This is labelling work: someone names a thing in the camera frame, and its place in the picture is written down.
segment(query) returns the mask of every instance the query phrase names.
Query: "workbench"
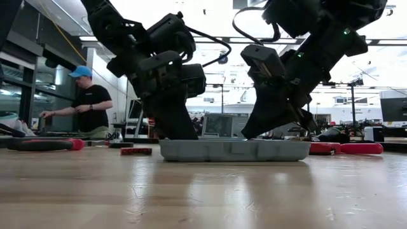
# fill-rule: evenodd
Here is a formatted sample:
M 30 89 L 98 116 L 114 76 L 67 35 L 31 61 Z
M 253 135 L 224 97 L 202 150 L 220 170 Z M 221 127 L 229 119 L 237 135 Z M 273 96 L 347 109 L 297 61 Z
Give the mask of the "workbench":
M 407 228 L 404 155 L 168 163 L 149 147 L 0 149 L 0 228 Z

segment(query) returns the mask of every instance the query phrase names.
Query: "man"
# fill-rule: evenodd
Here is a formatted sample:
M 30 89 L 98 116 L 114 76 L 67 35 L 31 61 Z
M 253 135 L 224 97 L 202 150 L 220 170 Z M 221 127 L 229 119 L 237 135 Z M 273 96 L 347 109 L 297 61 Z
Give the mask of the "man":
M 113 107 L 109 92 L 92 83 L 92 71 L 79 66 L 69 74 L 81 89 L 79 96 L 69 108 L 58 111 L 43 111 L 41 117 L 69 116 L 78 114 L 79 134 L 91 138 L 105 138 L 109 133 L 106 110 Z

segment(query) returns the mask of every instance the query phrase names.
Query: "red tool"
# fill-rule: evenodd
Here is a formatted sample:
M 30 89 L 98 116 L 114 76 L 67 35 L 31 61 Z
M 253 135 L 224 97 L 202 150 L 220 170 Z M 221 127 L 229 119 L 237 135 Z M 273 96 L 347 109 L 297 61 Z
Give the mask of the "red tool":
M 349 143 L 341 145 L 341 152 L 344 154 L 379 155 L 383 153 L 383 146 L 380 143 Z
M 341 153 L 341 145 L 332 142 L 312 142 L 310 155 L 334 155 Z
M 85 147 L 85 142 L 81 139 L 64 139 L 64 140 L 42 140 L 35 139 L 22 142 L 11 142 L 7 145 L 10 150 L 17 151 L 58 151 L 70 150 L 77 151 Z
M 151 148 L 121 148 L 120 155 L 151 155 Z

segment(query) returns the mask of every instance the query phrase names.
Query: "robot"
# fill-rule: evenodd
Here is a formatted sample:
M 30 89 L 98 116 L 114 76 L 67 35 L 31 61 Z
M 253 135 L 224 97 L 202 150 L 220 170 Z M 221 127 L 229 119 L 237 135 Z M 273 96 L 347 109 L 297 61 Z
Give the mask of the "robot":
M 185 102 L 205 92 L 204 66 L 185 63 L 196 50 L 191 32 L 199 32 L 185 25 L 181 13 L 170 13 L 145 29 L 121 17 L 108 0 L 81 1 L 95 37 L 116 55 L 107 68 L 128 78 L 161 134 L 198 139 Z M 281 57 L 261 41 L 242 51 L 257 95 L 243 135 L 252 139 L 290 122 L 314 131 L 312 114 L 302 107 L 320 82 L 331 79 L 330 70 L 344 55 L 368 51 L 366 37 L 356 31 L 378 20 L 386 4 L 387 0 L 268 0 L 262 17 L 275 35 L 264 42 L 278 40 L 279 27 L 292 38 L 310 35 L 297 50 Z

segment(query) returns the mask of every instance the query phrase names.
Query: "gray plastic tray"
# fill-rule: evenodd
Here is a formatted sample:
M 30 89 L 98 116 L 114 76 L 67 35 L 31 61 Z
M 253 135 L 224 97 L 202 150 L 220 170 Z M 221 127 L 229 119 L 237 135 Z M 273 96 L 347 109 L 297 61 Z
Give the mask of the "gray plastic tray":
M 161 140 L 161 155 L 172 162 L 295 162 L 310 142 L 242 139 Z

